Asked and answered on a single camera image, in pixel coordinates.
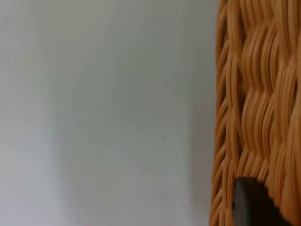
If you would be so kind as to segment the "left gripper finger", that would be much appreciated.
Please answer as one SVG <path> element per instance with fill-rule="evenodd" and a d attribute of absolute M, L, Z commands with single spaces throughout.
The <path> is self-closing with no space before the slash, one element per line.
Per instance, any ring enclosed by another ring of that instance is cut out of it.
<path fill-rule="evenodd" d="M 232 203 L 235 226 L 289 226 L 262 182 L 251 177 L 235 181 Z"/>

